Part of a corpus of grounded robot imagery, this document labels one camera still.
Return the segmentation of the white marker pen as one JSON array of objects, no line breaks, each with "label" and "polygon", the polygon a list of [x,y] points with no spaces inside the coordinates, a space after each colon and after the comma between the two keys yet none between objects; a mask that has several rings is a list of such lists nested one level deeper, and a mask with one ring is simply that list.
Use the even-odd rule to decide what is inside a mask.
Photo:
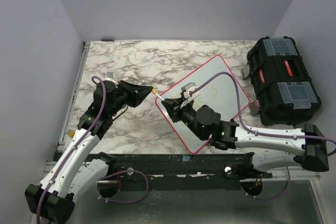
[{"label": "white marker pen", "polygon": [[164,98],[162,98],[159,94],[155,94],[161,101],[165,101],[165,99]]}]

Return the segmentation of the pink framed whiteboard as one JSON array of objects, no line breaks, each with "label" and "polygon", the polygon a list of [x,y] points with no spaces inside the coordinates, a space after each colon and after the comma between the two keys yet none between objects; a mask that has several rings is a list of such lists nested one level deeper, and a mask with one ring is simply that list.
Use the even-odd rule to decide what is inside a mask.
[{"label": "pink framed whiteboard", "polygon": [[[219,72],[231,72],[231,69],[221,55],[215,55],[200,67],[193,69],[193,71],[180,74],[177,81],[161,92],[160,95],[163,98],[178,98],[180,97],[181,87],[190,82],[199,87]],[[207,141],[199,140],[182,122],[173,123],[160,99],[155,99],[155,105],[189,153],[198,153],[208,143]],[[205,86],[194,100],[193,108],[198,110],[203,105],[207,105],[215,112],[220,113],[223,121],[230,121],[236,117],[238,115],[238,107],[236,90],[232,79],[222,74]]]}]

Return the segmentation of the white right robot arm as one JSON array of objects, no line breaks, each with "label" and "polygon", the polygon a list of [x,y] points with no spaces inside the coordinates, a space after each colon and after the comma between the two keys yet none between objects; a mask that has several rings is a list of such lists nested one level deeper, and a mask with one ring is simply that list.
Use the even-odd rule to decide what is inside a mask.
[{"label": "white right robot arm", "polygon": [[264,149],[265,152],[242,163],[241,171],[246,177],[286,166],[300,166],[312,172],[329,171],[327,140],[314,124],[306,123],[301,129],[261,129],[223,121],[209,106],[195,110],[191,103],[184,105],[182,98],[164,99],[161,103],[172,122],[183,122],[198,139],[217,149]]}]

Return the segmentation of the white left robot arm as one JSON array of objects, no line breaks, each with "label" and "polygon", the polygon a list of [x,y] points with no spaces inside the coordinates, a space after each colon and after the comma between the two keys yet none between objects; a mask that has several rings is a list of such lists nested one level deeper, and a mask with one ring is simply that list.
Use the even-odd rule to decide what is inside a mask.
[{"label": "white left robot arm", "polygon": [[139,106],[152,92],[152,87],[103,81],[96,76],[92,80],[96,84],[93,102],[81,116],[71,143],[39,184],[30,184],[25,190],[29,210],[36,214],[37,223],[43,219],[66,223],[76,200],[100,179],[116,179],[115,190],[121,185],[122,172],[118,171],[117,159],[108,154],[100,153],[86,169],[82,172],[79,169],[114,119],[122,114],[122,109]]}]

